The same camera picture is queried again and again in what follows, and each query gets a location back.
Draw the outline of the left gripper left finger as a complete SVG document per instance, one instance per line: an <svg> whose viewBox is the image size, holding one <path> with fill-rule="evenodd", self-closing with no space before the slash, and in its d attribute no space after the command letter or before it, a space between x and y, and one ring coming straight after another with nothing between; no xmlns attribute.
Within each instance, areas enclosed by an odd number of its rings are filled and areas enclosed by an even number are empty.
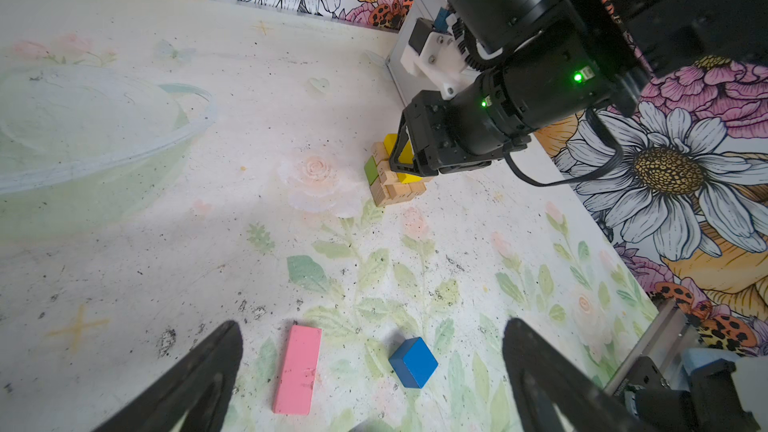
<svg viewBox="0 0 768 432"><path fill-rule="evenodd" d="M220 431L243 355L237 322L228 320L99 431Z"/></svg>

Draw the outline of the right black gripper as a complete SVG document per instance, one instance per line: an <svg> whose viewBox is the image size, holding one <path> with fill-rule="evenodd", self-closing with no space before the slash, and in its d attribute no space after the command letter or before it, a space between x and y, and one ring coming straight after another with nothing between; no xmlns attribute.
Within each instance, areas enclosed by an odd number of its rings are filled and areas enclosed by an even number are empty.
<svg viewBox="0 0 768 432"><path fill-rule="evenodd" d="M421 91L403 110L393 150L390 170L417 177L478 170L502 160L511 152L525 150L530 135L492 145L486 153L470 152L459 142L459 132L449 128L451 108L437 91Z"/></svg>

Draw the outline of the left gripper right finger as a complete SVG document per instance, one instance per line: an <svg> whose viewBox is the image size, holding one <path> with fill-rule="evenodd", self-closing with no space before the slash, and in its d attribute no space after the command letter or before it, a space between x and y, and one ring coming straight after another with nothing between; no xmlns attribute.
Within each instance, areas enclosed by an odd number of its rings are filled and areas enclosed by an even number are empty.
<svg viewBox="0 0 768 432"><path fill-rule="evenodd" d="M504 329L502 353L520 423L525 431L646 431L618 401L519 318Z"/></svg>

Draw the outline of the yellow wood block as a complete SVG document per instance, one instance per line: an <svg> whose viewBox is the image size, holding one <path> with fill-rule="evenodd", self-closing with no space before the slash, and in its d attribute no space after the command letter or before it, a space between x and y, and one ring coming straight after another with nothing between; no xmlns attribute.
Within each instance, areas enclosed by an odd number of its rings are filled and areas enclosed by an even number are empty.
<svg viewBox="0 0 768 432"><path fill-rule="evenodd" d="M394 150L396 141L397 141L397 134L396 133L388 134L385 137L385 139L384 139L384 145L386 147L386 150L387 150L389 156L392 154L392 152ZM402 162L402 163L405 163L405 164L408 164L408 165L412 165L413 164L413 157L414 157L414 154L413 154L412 145L411 145L411 142L408 141L406 143L406 145L404 146L404 149L401 152L400 156L398 157L398 160L400 162ZM399 181L401 183L404 183L404 184L421 182L423 180L422 177L419 177L419 176L416 176L416 175L412 175L412 174L407 174L407 173L400 173L400 172L398 172L397 175L398 175Z"/></svg>

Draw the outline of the natural wood block with hole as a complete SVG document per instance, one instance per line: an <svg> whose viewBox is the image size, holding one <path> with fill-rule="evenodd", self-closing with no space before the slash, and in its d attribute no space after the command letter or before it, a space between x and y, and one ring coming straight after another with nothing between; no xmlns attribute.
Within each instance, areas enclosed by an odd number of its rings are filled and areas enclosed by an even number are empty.
<svg viewBox="0 0 768 432"><path fill-rule="evenodd" d="M387 161L389 159L389 154L383 142L374 142L371 152L376 164L379 164L382 161Z"/></svg>

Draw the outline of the green wood block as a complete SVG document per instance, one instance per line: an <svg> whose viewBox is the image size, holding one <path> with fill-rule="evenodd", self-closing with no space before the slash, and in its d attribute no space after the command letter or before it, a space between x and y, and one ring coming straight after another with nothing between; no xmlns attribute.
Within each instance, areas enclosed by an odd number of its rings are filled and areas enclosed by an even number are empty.
<svg viewBox="0 0 768 432"><path fill-rule="evenodd" d="M378 167L373 156L370 156L366 161L364 165L364 173L369 186L373 185L378 180Z"/></svg>

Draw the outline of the pink wood block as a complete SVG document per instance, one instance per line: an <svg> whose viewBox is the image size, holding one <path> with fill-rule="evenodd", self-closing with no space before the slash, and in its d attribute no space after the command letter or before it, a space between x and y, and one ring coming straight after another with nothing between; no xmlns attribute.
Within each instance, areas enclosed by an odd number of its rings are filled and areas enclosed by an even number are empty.
<svg viewBox="0 0 768 432"><path fill-rule="evenodd" d="M273 402L275 414L306 416L310 413L321 341L319 328L291 327Z"/></svg>

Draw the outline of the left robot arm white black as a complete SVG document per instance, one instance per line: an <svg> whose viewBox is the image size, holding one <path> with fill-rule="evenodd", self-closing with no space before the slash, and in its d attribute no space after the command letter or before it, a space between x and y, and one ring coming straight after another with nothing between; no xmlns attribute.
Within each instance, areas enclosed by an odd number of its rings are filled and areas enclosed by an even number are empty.
<svg viewBox="0 0 768 432"><path fill-rule="evenodd" d="M101 431L219 431L243 354L237 322L219 325ZM757 431L733 380L745 361L718 359L696 368L686 390L650 372L626 376L624 396L599 389L519 318L505 327L502 355L526 431Z"/></svg>

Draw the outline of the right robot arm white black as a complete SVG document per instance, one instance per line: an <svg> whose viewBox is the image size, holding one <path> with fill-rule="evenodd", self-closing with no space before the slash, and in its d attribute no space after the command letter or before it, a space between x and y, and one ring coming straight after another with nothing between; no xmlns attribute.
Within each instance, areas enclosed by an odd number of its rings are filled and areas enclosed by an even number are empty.
<svg viewBox="0 0 768 432"><path fill-rule="evenodd" d="M393 57L432 88L405 107L393 171L434 177L510 160L532 134L583 112L622 162L601 105L630 116L653 75L706 55L767 61L767 0L444 0L401 29Z"/></svg>

